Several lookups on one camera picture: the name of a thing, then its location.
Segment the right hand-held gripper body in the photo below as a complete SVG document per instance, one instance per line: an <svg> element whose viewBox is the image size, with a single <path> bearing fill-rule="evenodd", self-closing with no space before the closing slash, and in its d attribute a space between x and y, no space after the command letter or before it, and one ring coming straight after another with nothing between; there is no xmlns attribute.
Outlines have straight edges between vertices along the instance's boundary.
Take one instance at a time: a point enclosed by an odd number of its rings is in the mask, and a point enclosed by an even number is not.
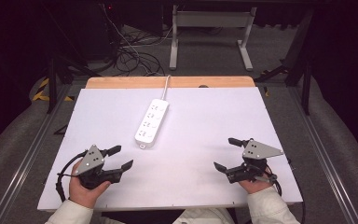
<svg viewBox="0 0 358 224"><path fill-rule="evenodd" d="M275 183L277 176L266 171L268 168L267 158L281 156L283 151L255 141L253 138L244 141L246 141L246 146L243 147L244 151L242 152L243 163L240 166L226 170L228 181L235 183L242 180L251 182L259 180Z"/></svg>

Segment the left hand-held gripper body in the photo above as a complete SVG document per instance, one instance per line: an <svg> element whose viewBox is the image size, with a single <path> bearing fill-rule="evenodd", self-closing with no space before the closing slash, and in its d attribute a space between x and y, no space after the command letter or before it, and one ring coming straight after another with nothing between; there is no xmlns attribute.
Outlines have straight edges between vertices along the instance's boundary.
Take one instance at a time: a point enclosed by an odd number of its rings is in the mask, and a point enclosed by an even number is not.
<svg viewBox="0 0 358 224"><path fill-rule="evenodd" d="M76 169L75 176L79 178L81 185L86 189L95 189L105 181L118 183L122 176L122 170L104 171L103 165L107 150L100 150L96 145L92 145L86 151L81 163Z"/></svg>

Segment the white power strip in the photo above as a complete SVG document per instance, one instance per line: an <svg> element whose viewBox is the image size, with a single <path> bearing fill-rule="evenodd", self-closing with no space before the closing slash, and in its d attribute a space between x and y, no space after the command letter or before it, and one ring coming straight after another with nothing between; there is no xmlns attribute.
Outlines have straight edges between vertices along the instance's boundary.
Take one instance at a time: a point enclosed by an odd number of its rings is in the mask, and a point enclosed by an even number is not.
<svg viewBox="0 0 358 224"><path fill-rule="evenodd" d="M149 148L155 144L168 108L169 103L165 100L154 99L150 103L134 135L135 142L140 148Z"/></svg>

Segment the person's left hand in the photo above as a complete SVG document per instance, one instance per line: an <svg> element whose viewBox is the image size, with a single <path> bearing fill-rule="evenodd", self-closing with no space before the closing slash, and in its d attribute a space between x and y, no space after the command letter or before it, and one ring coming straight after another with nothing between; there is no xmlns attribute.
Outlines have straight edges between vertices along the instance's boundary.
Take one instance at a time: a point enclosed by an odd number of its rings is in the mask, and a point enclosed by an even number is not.
<svg viewBox="0 0 358 224"><path fill-rule="evenodd" d="M80 180L75 176L77 167L81 161L78 161L72 169L72 177L69 182L69 199L74 203L93 209L98 201L98 198L110 187L111 183L105 181L95 189L84 188Z"/></svg>

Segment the person's right hand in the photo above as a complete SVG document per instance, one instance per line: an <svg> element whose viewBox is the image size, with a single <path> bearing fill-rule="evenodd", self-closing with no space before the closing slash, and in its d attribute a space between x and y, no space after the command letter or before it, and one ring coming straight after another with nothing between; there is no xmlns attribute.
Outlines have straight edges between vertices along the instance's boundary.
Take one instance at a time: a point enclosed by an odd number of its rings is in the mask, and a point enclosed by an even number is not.
<svg viewBox="0 0 358 224"><path fill-rule="evenodd" d="M244 188L249 194L257 193L263 189L267 189L271 186L268 182L255 181L251 182L248 180L243 180L239 182L240 186Z"/></svg>

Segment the yellow black hazard tape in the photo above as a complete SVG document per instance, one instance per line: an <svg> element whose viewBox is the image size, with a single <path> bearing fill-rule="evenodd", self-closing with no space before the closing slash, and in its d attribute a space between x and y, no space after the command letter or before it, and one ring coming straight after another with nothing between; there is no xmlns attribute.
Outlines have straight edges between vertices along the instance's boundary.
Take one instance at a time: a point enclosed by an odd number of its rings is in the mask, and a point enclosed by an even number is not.
<svg viewBox="0 0 358 224"><path fill-rule="evenodd" d="M36 91L36 94L34 95L32 101L38 101L38 100L41 100L41 101L49 101L49 96L47 95L44 95L44 90L46 88L46 86L48 85L49 83L49 78L48 77L45 77L43 79L43 81L41 82L41 84L39 85L37 91ZM65 96L64 98L64 101L65 102L72 102L75 100L75 96Z"/></svg>

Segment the black tripod stand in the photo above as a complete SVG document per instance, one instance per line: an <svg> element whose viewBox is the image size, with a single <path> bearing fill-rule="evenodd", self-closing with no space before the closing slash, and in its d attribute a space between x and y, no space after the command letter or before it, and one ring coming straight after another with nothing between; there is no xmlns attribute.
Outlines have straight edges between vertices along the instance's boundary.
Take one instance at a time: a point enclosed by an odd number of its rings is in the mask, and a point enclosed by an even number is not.
<svg viewBox="0 0 358 224"><path fill-rule="evenodd" d="M57 78L59 78L63 84L71 84L73 81L69 67L74 67L81 75L88 77L98 76L97 73L80 63L76 63L61 55L53 55L48 62L48 114L53 111L58 103Z"/></svg>

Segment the black metal stand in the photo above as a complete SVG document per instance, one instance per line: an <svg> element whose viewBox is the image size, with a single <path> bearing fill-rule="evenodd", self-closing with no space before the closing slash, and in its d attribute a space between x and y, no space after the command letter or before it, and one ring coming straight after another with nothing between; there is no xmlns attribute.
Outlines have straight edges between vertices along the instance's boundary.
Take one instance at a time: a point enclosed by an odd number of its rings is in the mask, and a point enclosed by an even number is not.
<svg viewBox="0 0 358 224"><path fill-rule="evenodd" d="M288 87L294 87L299 80L303 78L301 106L306 115L310 113L309 98L311 78L311 66L306 52L306 40L308 38L308 31L312 21L313 12L313 9L308 9L306 11L282 64L271 71L263 72L260 77L255 79L255 82L261 83L287 71L288 76L284 83Z"/></svg>

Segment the dark equipment cabinet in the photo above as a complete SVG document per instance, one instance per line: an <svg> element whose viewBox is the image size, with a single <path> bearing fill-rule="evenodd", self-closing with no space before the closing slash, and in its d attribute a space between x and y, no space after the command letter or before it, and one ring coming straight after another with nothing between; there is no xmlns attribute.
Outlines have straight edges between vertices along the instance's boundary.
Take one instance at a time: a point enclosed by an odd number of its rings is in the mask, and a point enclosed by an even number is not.
<svg viewBox="0 0 358 224"><path fill-rule="evenodd" d="M102 5L84 2L81 6L79 38L84 56L89 61L115 59L118 37Z"/></svg>

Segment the aluminium floor rail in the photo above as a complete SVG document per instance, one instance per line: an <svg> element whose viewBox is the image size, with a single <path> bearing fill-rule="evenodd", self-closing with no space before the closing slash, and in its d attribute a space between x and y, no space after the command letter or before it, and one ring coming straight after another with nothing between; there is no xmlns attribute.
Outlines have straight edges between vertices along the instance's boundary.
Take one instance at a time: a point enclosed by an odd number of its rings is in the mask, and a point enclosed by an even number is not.
<svg viewBox="0 0 358 224"><path fill-rule="evenodd" d="M22 159L20 166L13 173L7 190L0 201L0 224L4 222L8 211L17 198L26 177L32 168L32 165L34 164L34 160L36 159L42 144L45 141L48 129L51 126L52 121L55 119L57 111L70 89L70 85L62 85L58 92L55 105L44 116L43 122L41 123L32 144L27 149L27 153Z"/></svg>
<svg viewBox="0 0 358 224"><path fill-rule="evenodd" d="M358 224L358 214L356 209L354 208L351 199L349 197L348 192L346 191L339 174L337 173L337 169L335 165L332 163L325 147L324 143L321 140L320 135L317 133L317 130L310 118L309 115L305 113L301 105L301 99L299 93L296 88L289 87L288 91L290 93L291 98L296 104L296 107L299 111L300 117L302 118L308 135L310 137L310 141L314 148L315 154L318 158L319 163L321 164L324 174L327 178L327 181L337 199L338 205L347 221L348 224Z"/></svg>

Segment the white metal desk frame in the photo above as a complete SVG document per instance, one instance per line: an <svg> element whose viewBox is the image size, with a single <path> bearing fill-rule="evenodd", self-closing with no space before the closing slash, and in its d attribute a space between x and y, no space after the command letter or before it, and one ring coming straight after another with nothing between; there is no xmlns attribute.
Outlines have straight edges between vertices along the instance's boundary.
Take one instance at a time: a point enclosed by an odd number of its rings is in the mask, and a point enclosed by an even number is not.
<svg viewBox="0 0 358 224"><path fill-rule="evenodd" d="M172 7L172 43L169 68L175 70L178 58L178 27L229 27L244 28L243 38L237 41L245 69L252 71L253 65L247 50L247 42L255 19L256 7L245 12L183 11L178 5Z"/></svg>

